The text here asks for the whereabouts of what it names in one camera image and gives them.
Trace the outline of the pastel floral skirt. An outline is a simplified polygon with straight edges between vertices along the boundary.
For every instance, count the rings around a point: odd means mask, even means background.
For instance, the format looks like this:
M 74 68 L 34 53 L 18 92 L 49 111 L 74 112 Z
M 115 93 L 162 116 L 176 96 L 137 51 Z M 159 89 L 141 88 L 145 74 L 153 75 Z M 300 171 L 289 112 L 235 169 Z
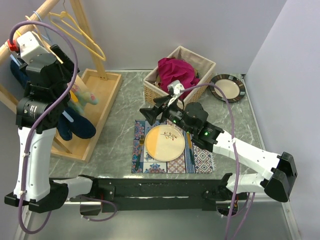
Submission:
M 81 90 L 77 84 L 72 86 L 69 93 L 70 100 L 68 106 L 82 116 L 85 115 L 85 107 L 87 104 L 97 105 L 99 103 L 98 98 L 92 92 Z

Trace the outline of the magenta pleated skirt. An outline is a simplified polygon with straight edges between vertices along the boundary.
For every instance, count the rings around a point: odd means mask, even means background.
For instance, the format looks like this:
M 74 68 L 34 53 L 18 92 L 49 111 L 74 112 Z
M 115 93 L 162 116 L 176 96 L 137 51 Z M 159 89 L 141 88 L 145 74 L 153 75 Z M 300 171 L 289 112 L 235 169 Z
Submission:
M 178 80 L 185 89 L 196 86 L 200 79 L 197 71 L 188 62 L 177 58 L 162 58 L 157 63 L 159 87 L 168 92 L 168 85 Z

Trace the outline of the yellow plastic hanger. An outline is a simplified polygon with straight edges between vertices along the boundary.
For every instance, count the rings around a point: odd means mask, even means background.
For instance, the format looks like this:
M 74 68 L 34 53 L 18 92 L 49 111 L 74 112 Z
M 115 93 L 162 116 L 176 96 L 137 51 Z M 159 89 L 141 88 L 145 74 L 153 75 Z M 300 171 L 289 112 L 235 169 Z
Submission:
M 60 25 L 56 24 L 52 17 L 56 17 L 59 18 L 61 23 L 63 23 L 65 26 L 69 27 L 71 30 L 75 31 L 76 33 L 78 33 L 79 35 L 83 36 L 86 40 L 89 41 L 90 44 L 92 44 L 94 46 L 94 48 L 87 46 L 86 44 L 84 44 L 82 41 L 80 41 L 78 38 L 76 38 L 74 35 L 72 35 L 71 33 L 69 33 L 67 30 L 65 30 L 64 28 L 62 28 Z M 78 25 L 78 23 L 76 22 L 76 20 L 67 12 L 67 11 L 62 11 L 60 13 L 54 13 L 54 12 L 49 12 L 48 13 L 48 19 L 49 21 L 56 26 L 59 30 L 61 30 L 63 33 L 67 34 L 69 37 L 71 37 L 72 39 L 74 39 L 76 42 L 78 42 L 79 44 L 81 44 L 84 48 L 86 48 L 89 52 L 91 52 L 94 56 L 96 56 L 97 58 L 99 58 L 102 61 L 106 61 L 106 55 L 103 52 L 103 50 L 100 48 L 99 45 L 96 44 L 96 42 L 89 37 L 84 30 L 82 30 L 80 28 L 80 26 Z

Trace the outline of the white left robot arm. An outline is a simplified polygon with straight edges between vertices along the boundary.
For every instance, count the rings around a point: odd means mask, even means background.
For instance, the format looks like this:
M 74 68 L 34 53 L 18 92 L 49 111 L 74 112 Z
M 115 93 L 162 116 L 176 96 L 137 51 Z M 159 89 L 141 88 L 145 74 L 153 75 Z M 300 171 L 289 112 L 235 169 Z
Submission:
M 5 204 L 19 208 L 28 206 L 30 211 L 45 213 L 80 195 L 94 201 L 100 194 L 94 177 L 49 178 L 52 143 L 78 74 L 78 61 L 60 62 L 40 45 L 21 44 L 14 50 L 20 54 L 24 62 L 20 69 L 30 81 L 17 105 L 19 170 L 13 192 L 4 197 Z

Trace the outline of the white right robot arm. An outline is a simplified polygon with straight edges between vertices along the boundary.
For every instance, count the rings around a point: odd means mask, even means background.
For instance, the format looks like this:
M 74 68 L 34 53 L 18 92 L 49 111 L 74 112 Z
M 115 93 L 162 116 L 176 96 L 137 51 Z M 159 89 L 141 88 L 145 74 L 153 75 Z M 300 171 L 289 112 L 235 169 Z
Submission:
M 294 157 L 287 152 L 277 154 L 262 150 L 237 138 L 208 122 L 209 114 L 199 102 L 180 108 L 177 102 L 169 103 L 169 95 L 155 98 L 153 107 L 140 108 L 146 121 L 153 125 L 157 117 L 168 120 L 191 134 L 191 141 L 202 150 L 226 156 L 254 170 L 251 174 L 226 173 L 210 191 L 213 199 L 231 200 L 235 194 L 265 193 L 275 201 L 289 201 L 298 176 Z

